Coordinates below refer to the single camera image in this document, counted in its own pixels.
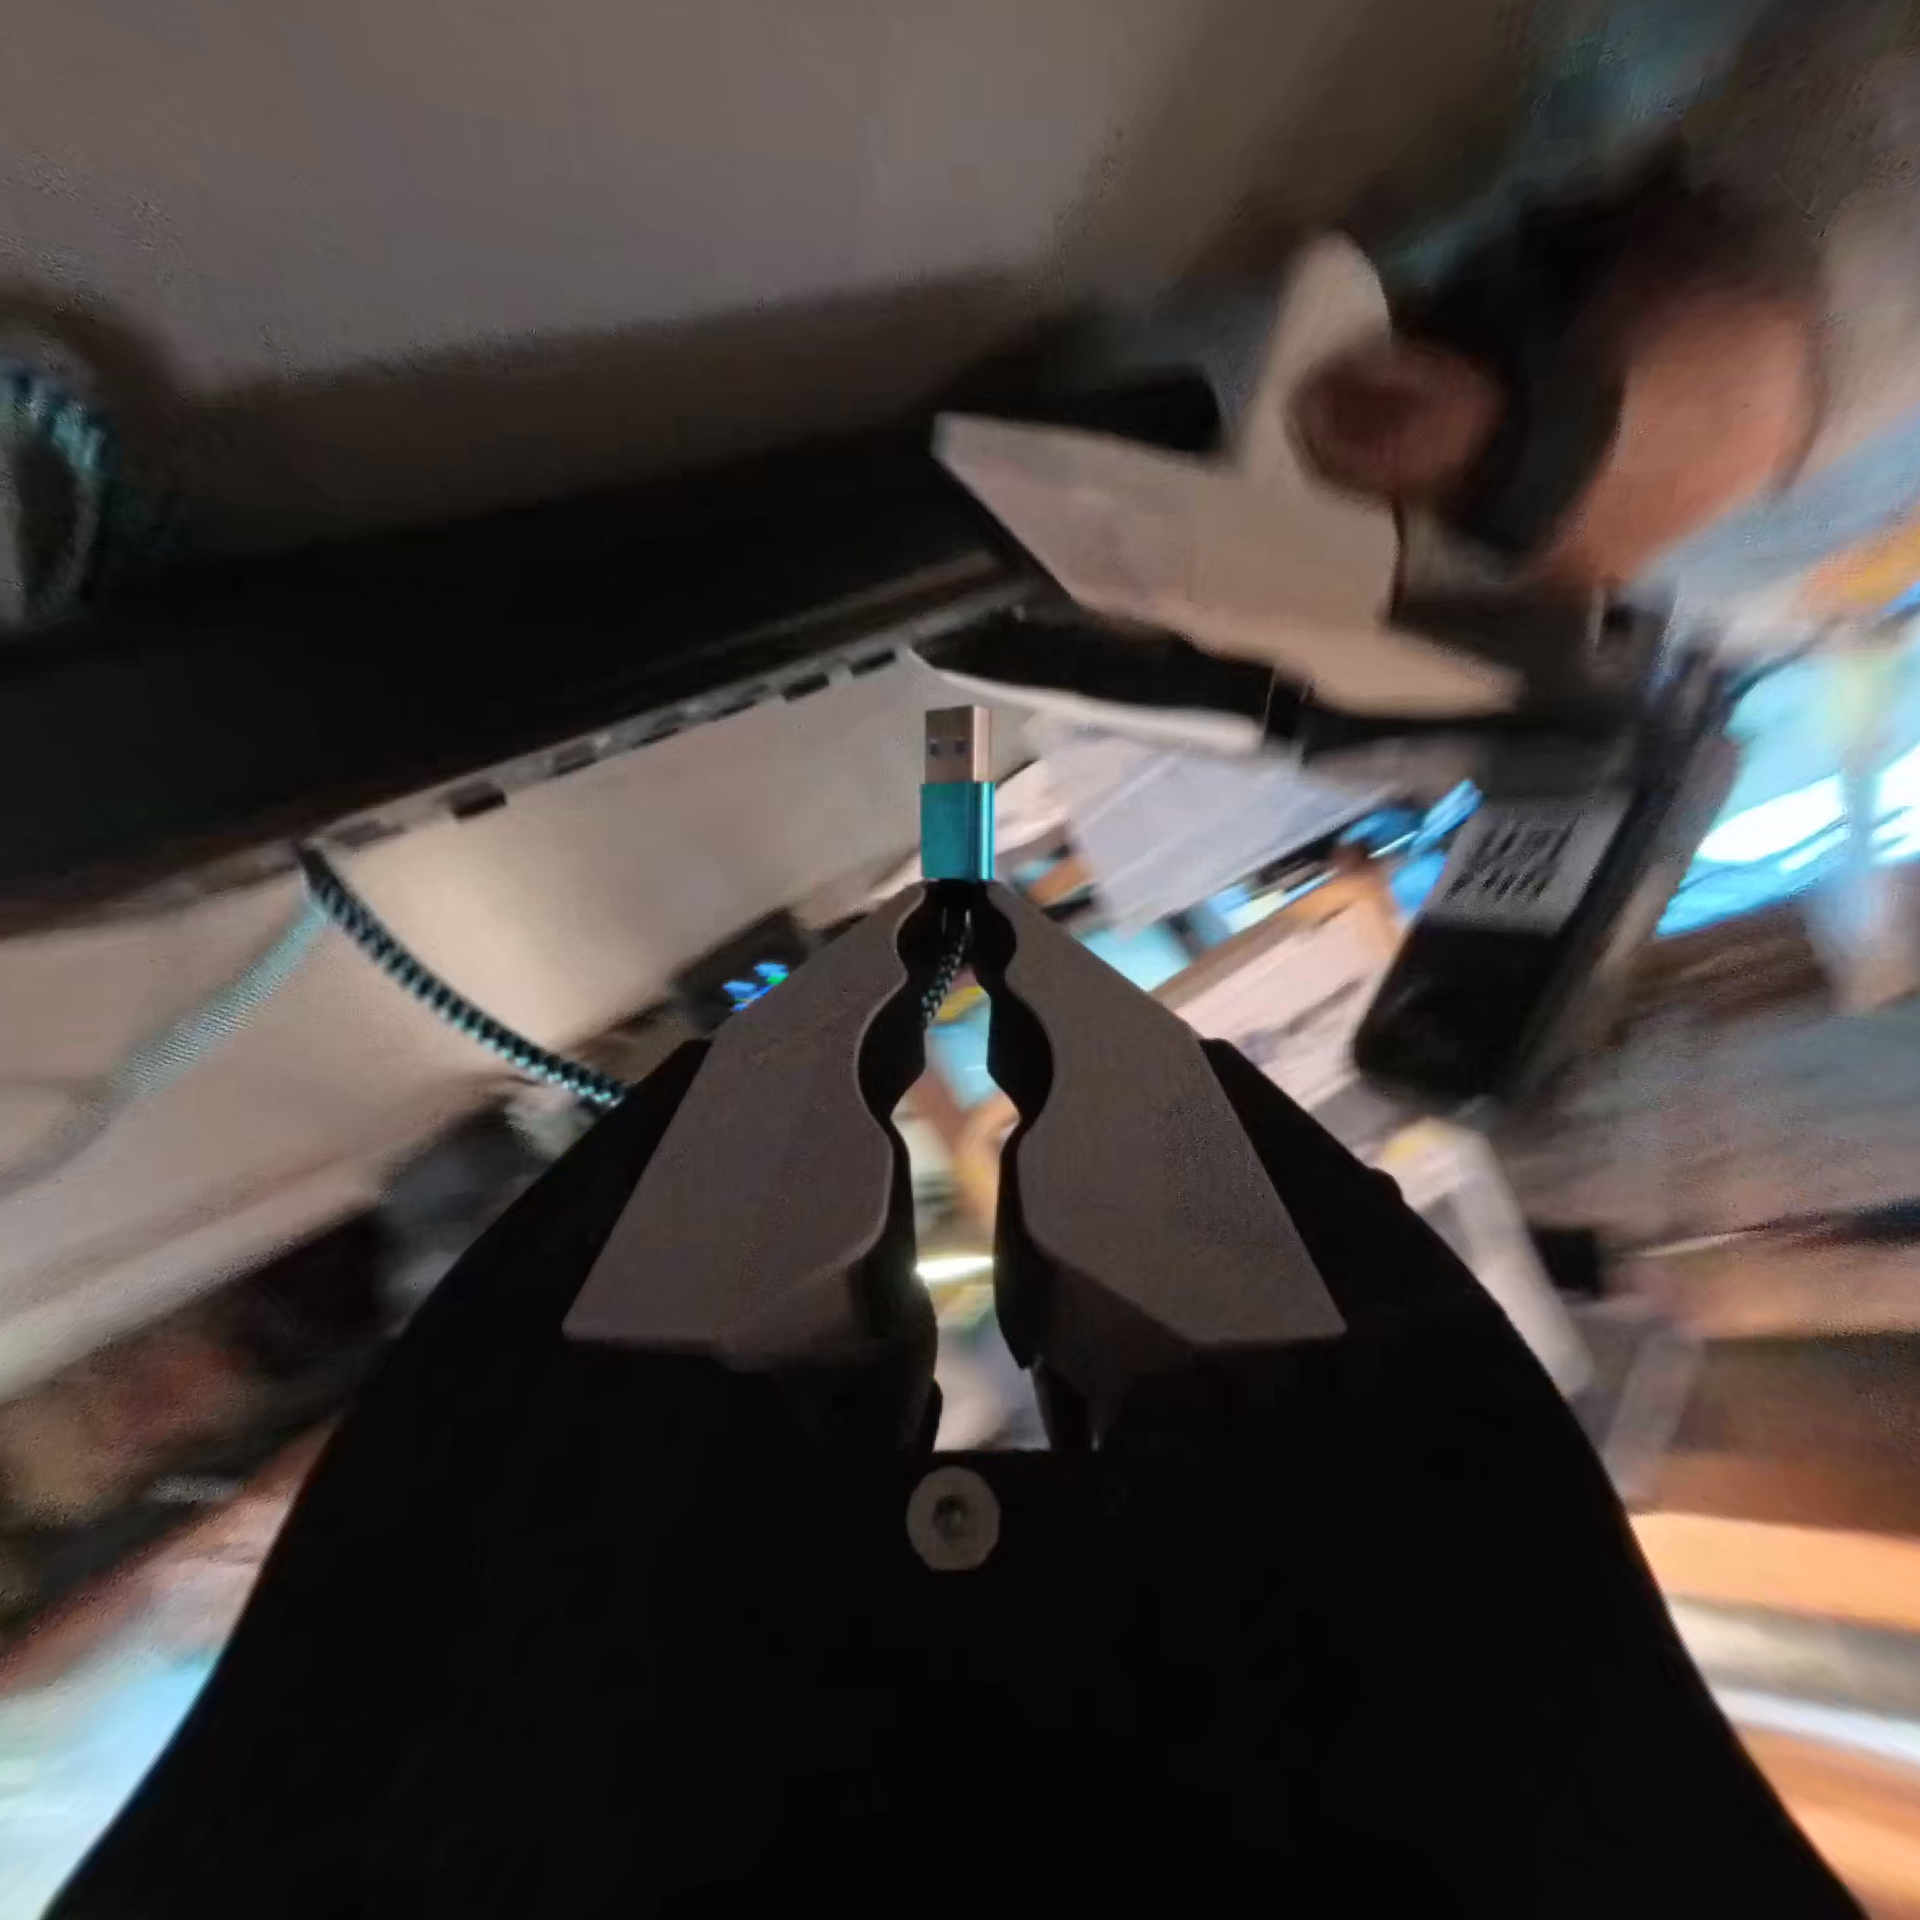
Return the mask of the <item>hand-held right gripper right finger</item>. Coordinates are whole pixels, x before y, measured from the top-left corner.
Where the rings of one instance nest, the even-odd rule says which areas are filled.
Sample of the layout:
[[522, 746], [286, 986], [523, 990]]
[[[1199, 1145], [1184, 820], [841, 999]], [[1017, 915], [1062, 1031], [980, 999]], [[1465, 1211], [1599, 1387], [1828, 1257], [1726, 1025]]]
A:
[[1347, 1320], [1207, 1044], [1003, 882], [972, 895], [1000, 1153], [1000, 1334], [1047, 1442], [1092, 1452], [1139, 1390], [1257, 1377]]

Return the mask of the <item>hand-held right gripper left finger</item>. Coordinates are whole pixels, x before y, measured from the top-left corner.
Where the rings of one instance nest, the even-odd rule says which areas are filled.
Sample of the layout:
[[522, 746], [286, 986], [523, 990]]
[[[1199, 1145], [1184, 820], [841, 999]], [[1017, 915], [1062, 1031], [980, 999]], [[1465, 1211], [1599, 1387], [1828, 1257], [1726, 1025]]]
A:
[[936, 1313], [897, 1113], [927, 1071], [944, 902], [880, 903], [708, 1043], [564, 1337], [775, 1380], [851, 1442], [932, 1424]]

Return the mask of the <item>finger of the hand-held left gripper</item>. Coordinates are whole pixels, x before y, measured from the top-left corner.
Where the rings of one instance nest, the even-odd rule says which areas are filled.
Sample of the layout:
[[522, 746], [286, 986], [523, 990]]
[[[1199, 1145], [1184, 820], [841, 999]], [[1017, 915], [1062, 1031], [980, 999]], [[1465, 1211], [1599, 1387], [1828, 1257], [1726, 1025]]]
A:
[[1120, 738], [1154, 753], [1304, 754], [1291, 737], [1274, 732], [1259, 713], [1242, 712], [1035, 697], [1027, 703], [1027, 723], [1047, 738]]
[[1393, 511], [1274, 472], [1081, 430], [947, 414], [932, 455], [1074, 603], [1274, 667], [1355, 718], [1468, 723], [1521, 706], [1513, 667], [1396, 627]]

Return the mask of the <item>black usb hub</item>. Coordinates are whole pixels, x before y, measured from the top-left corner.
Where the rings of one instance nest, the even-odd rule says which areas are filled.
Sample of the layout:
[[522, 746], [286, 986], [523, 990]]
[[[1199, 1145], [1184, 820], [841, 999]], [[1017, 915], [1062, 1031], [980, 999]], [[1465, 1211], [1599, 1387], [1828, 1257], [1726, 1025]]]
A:
[[1031, 608], [1046, 639], [1097, 635], [938, 464], [927, 416], [184, 562], [6, 640], [6, 936]]

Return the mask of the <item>person's left hand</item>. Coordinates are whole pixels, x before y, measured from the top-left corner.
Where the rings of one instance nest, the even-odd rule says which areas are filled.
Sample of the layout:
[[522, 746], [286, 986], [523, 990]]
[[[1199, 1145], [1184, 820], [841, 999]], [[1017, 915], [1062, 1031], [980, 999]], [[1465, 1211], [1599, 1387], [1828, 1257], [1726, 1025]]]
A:
[[1815, 410], [1806, 306], [1711, 280], [1599, 303], [1535, 360], [1396, 331], [1313, 374], [1290, 428], [1334, 488], [1576, 593], [1782, 481]]

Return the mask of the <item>black charger case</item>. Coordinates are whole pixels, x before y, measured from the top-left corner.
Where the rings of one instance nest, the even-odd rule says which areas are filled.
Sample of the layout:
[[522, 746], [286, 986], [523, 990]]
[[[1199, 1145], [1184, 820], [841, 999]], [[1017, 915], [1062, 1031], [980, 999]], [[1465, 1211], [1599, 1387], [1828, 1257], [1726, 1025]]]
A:
[[807, 961], [803, 936], [751, 930], [674, 974], [672, 999], [694, 1031], [711, 1035], [785, 986]]

